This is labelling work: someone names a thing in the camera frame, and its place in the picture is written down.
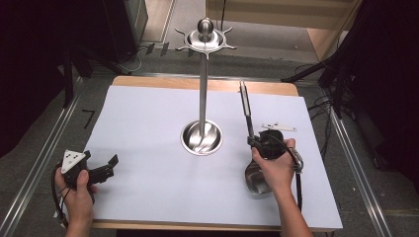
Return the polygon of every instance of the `white triangular marker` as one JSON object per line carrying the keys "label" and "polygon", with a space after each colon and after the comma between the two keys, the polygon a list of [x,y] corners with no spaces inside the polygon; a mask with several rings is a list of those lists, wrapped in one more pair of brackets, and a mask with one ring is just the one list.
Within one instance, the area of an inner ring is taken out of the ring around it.
{"label": "white triangular marker", "polygon": [[61,174],[67,173],[75,165],[77,165],[86,156],[84,153],[65,150],[64,159],[62,159]]}

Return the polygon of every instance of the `metal rod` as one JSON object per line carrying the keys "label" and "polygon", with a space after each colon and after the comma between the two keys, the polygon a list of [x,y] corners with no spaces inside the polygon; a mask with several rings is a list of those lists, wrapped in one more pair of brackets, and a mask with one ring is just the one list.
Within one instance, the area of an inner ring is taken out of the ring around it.
{"label": "metal rod", "polygon": [[200,75],[200,137],[205,136],[206,110],[207,110],[207,85],[209,80],[209,61],[204,53],[201,53],[201,75]]}
{"label": "metal rod", "polygon": [[244,81],[240,81],[240,94],[241,94],[241,102],[243,103],[243,112],[246,116],[246,123],[247,123],[247,130],[249,131],[249,137],[255,138],[255,134],[253,131],[253,123],[252,123],[252,113],[250,112],[250,104],[249,104],[249,97],[247,96],[247,88],[244,84]]}
{"label": "metal rod", "polygon": [[333,109],[331,109],[330,113],[332,114],[332,122],[335,126],[339,140],[342,144],[346,158],[348,159],[349,166],[352,170],[355,181],[357,182],[358,188],[360,190],[361,196],[363,197],[373,226],[376,229],[377,236],[391,237],[392,234],[385,220],[381,206],[379,205],[376,195],[374,194],[374,191],[370,185],[370,182],[368,181],[368,178],[364,173],[364,169],[361,165],[357,153],[355,152],[355,148],[352,145],[348,132],[346,131],[345,124],[341,119],[337,117]]}

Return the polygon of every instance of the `finger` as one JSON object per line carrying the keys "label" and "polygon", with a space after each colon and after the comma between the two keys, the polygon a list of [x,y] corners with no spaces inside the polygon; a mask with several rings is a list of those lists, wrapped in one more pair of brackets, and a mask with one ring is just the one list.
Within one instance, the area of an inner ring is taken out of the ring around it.
{"label": "finger", "polygon": [[259,165],[262,165],[262,163],[265,161],[262,156],[259,154],[258,149],[256,149],[256,147],[252,147],[252,158],[254,161],[256,161],[256,163],[258,163]]}
{"label": "finger", "polygon": [[293,139],[293,138],[285,139],[284,140],[284,144],[286,145],[286,147],[293,147],[293,148],[295,148],[295,139]]}
{"label": "finger", "polygon": [[59,190],[63,190],[67,187],[65,185],[64,177],[61,174],[61,167],[55,171],[55,185]]}
{"label": "finger", "polygon": [[92,185],[89,188],[90,188],[90,190],[92,191],[93,194],[98,193],[99,188],[97,186]]}
{"label": "finger", "polygon": [[89,182],[89,173],[87,170],[82,170],[77,177],[77,190],[87,190],[87,183]]}

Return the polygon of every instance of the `round metal base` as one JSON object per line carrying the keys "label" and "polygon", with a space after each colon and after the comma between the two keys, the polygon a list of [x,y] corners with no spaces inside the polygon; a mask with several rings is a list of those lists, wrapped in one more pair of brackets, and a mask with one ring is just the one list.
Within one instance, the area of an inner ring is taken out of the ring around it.
{"label": "round metal base", "polygon": [[200,121],[194,120],[181,132],[185,149],[194,155],[211,155],[222,143],[222,131],[213,121],[206,120],[204,136],[200,135]]}

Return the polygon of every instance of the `metal rail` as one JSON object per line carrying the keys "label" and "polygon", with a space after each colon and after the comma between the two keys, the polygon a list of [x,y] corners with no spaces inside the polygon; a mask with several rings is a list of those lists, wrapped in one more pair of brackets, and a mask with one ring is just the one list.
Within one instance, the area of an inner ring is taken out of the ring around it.
{"label": "metal rail", "polygon": [[331,110],[332,122],[335,126],[339,140],[342,144],[349,166],[351,167],[355,181],[357,182],[361,196],[363,197],[367,211],[376,229],[378,237],[391,237],[391,232],[388,228],[385,217],[382,213],[381,207],[376,199],[376,196],[370,186],[367,176],[364,173],[357,153],[352,145],[349,135],[346,131],[345,124],[341,119],[338,119],[335,112]]}
{"label": "metal rail", "polygon": [[6,215],[2,225],[0,226],[0,236],[9,237],[13,235],[22,214],[31,200],[34,191],[40,182],[41,176],[48,164],[50,157],[55,149],[55,146],[61,137],[62,132],[68,124],[68,121],[73,114],[74,108],[80,97],[80,92],[83,89],[83,79],[79,77],[75,83],[75,94],[72,102],[66,109],[63,109],[57,122],[55,123],[51,133],[49,134],[43,148],[38,155],[34,166],[31,169],[27,179],[22,185],[21,189],[15,196],[12,205],[10,206],[9,212]]}

